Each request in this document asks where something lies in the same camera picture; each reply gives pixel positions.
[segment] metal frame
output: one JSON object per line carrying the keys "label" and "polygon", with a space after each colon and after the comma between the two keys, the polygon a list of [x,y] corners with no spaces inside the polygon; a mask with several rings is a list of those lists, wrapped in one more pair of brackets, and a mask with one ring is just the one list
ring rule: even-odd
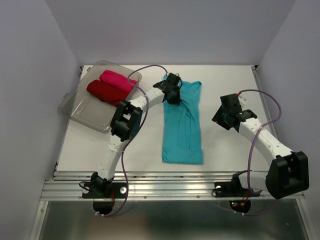
{"label": "metal frame", "polygon": [[[258,89],[261,85],[257,70],[251,67]],[[271,115],[266,103],[265,96],[260,94],[264,112],[268,121]],[[277,137],[273,124],[270,132]],[[34,220],[30,239],[37,240],[40,237],[49,201],[92,201],[83,199],[82,190],[79,188],[80,181],[90,180],[92,172],[89,171],[55,171],[50,181],[43,186],[40,203]],[[128,201],[218,201],[231,200],[231,198],[216,198],[212,196],[215,182],[230,180],[234,172],[127,172],[129,180]],[[115,182],[124,182],[122,172],[116,172]],[[257,200],[273,199],[268,192],[262,192]],[[286,197],[296,199],[300,214],[305,226],[308,238],[317,239],[317,234],[311,220],[303,192]],[[95,199],[95,201],[108,201],[110,199]]]}
{"label": "metal frame", "polygon": [[44,224],[47,208],[48,208],[48,201],[40,201],[38,209],[36,211],[36,215],[34,218],[30,240],[38,240],[41,234],[41,229]]}

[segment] screw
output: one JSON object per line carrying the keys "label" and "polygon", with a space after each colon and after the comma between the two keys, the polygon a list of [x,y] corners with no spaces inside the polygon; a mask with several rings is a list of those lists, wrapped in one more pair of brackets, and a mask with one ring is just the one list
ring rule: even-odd
{"label": "screw", "polygon": [[215,187],[215,191],[216,191],[217,193],[221,193],[221,192],[222,192],[222,187],[221,187],[220,185],[216,186],[216,187]]}

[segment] transparent tray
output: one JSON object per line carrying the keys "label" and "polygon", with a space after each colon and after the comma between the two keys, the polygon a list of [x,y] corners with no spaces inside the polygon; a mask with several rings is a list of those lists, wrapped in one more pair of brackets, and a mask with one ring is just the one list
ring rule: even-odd
{"label": "transparent tray", "polygon": [[[99,79],[105,70],[113,71],[125,77],[128,77],[133,72],[133,70],[126,67],[100,60],[88,70],[79,84],[65,96],[58,107],[60,114],[101,133],[107,133],[110,130],[110,122],[116,107],[91,95],[87,92],[87,86],[92,81]],[[135,72],[130,79],[136,80],[136,85],[138,86],[142,75],[139,72]],[[135,89],[132,89],[126,100],[131,99]]]}

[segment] folded teal cloth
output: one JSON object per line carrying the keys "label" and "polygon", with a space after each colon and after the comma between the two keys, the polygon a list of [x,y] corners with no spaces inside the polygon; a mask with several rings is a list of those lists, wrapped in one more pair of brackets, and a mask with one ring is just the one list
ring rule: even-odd
{"label": "folded teal cloth", "polygon": [[183,82],[181,104],[164,108],[162,162],[170,164],[203,164],[199,108],[201,82]]}

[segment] red cloth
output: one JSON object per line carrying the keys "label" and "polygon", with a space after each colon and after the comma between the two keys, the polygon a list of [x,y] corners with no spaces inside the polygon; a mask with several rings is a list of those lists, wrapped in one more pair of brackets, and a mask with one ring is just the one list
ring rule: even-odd
{"label": "red cloth", "polygon": [[130,83],[128,83],[127,78],[125,76],[122,76],[119,73],[116,73],[114,71],[105,70],[100,75],[100,80],[106,84],[112,85],[116,87],[117,89],[124,90],[125,92],[130,93],[132,88],[134,86],[130,85],[130,83],[136,85],[137,81],[130,79]]}
{"label": "red cloth", "polygon": [[130,93],[99,80],[90,82],[86,90],[100,101],[116,107],[119,105],[120,101],[125,100]]}

